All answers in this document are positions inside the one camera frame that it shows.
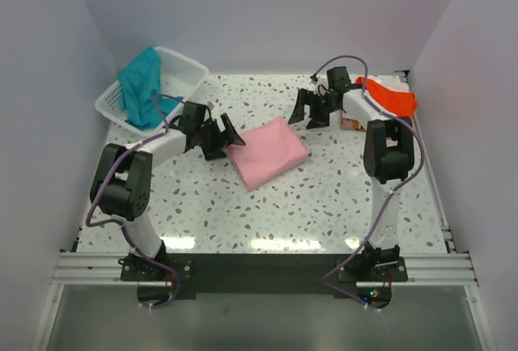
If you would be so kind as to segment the pink t-shirt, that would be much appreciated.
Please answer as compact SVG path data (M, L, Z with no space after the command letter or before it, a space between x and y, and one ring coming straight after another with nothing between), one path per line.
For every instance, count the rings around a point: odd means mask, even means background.
M308 150L282 116L243 133L241 137L245 146L231 145L227 148L227 155L249 191L308 158Z

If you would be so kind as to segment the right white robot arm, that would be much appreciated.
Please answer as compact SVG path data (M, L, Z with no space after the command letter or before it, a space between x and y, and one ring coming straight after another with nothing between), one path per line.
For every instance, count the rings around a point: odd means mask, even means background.
M300 88L289 124L301 122L309 109L308 129L329 126L330 115L346 112L365 129L363 166L372 180L372 226L357 253L346 263L369 280L380 280L400 257L397 224L402 186L414 168L411 119L397 116L377 102L363 78L353 83L345 66L311 76L313 90Z

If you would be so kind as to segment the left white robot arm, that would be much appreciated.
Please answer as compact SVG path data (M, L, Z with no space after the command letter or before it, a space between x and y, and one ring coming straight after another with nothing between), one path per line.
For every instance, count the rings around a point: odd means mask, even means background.
M159 280L168 270L165 243L147 215L153 170L197 147L211 161L225 157L229 146L245 146L228 115L222 114L221 120L223 129L209 106L187 101L181 114L167 119L156 134L127 145L109 143L102 150L85 224L117 224L131 254L142 258L140 272L150 280Z

